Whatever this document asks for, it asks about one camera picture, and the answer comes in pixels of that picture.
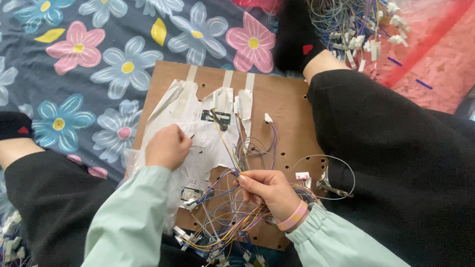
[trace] black sock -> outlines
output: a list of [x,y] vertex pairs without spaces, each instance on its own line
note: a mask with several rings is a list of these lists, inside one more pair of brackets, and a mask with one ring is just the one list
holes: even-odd
[[0,141],[12,138],[32,138],[31,119],[21,112],[0,112]]
[[274,64],[282,70],[302,72],[316,55],[326,49],[315,33],[305,0],[284,0],[273,50]]

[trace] wooden board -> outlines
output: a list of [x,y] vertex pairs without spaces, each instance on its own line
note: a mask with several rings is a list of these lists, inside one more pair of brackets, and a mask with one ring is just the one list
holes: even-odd
[[[166,61],[157,61],[153,71],[150,88],[145,99],[135,142],[134,149],[140,149],[142,145],[143,132],[146,121],[152,111],[159,103],[170,84],[174,79],[186,80],[190,65],[179,64]],[[199,85],[197,97],[199,100],[209,95],[223,84],[225,70],[209,67],[198,67],[194,82]],[[247,73],[234,71],[231,87],[234,94],[242,90],[246,84]],[[317,144],[312,109],[306,99],[308,84],[299,79],[284,78],[268,75],[255,75],[253,104],[251,116],[251,136],[258,138],[264,146],[268,147],[274,138],[272,129],[264,121],[264,113],[268,113],[273,121],[277,132],[277,152],[275,170],[282,171],[288,175],[290,182],[295,182],[295,172],[309,172],[312,177],[312,188],[315,188],[316,181],[320,180],[322,172],[326,167],[325,157],[312,157],[309,160],[301,161],[289,174],[290,169],[301,158],[313,154],[323,154]],[[266,166],[270,167],[272,156],[266,156]],[[260,169],[261,160],[254,158],[250,160],[250,165]],[[221,175],[225,168],[215,168],[211,171],[210,181],[213,183]],[[226,183],[232,183],[232,179],[221,179],[218,188],[227,189]],[[213,209],[224,200],[229,200],[229,196],[214,198],[206,201],[208,210]],[[193,214],[200,222],[204,222],[206,214],[200,207],[194,210]],[[195,220],[190,215],[190,211],[180,208],[177,216],[177,226],[183,229],[197,230]],[[290,241],[275,226],[259,222],[250,231],[251,242],[258,246],[284,250]]]

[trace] wristband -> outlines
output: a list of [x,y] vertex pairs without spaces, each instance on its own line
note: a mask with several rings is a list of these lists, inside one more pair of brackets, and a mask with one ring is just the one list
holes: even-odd
[[295,212],[292,214],[292,216],[290,216],[285,221],[277,224],[277,227],[279,227],[279,229],[282,232],[285,232],[285,231],[289,230],[296,223],[298,223],[300,221],[300,219],[305,215],[305,213],[307,212],[307,207],[308,207],[307,203],[305,203],[303,200],[300,200],[300,205],[295,210]]

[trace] yellow flower center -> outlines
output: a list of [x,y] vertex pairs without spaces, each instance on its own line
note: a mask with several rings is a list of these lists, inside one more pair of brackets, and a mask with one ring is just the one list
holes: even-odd
[[39,10],[45,12],[46,10],[49,9],[49,7],[51,6],[51,3],[49,1],[46,1],[44,2],[41,7],[39,8]]
[[191,31],[191,35],[192,35],[194,38],[196,38],[196,39],[198,39],[198,38],[203,38],[203,34],[202,34],[201,32],[199,32],[199,31],[192,30],[192,31]]
[[79,53],[82,50],[84,50],[84,46],[83,46],[83,44],[77,44],[77,45],[74,46],[73,50],[74,50],[74,52]]
[[56,131],[62,130],[64,128],[64,125],[65,125],[64,120],[61,118],[58,118],[53,122],[53,129],[55,129]]
[[125,62],[122,65],[122,72],[131,73],[132,71],[133,71],[133,63],[132,62]]
[[255,37],[249,39],[249,47],[252,49],[256,49],[259,47],[259,40]]

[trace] mint green sleeve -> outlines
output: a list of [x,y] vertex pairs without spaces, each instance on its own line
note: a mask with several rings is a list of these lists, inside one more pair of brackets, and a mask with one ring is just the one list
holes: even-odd
[[82,266],[157,266],[170,170],[149,166],[117,189],[97,211]]
[[302,265],[332,267],[407,267],[398,256],[340,216],[311,206],[305,221],[286,236]]

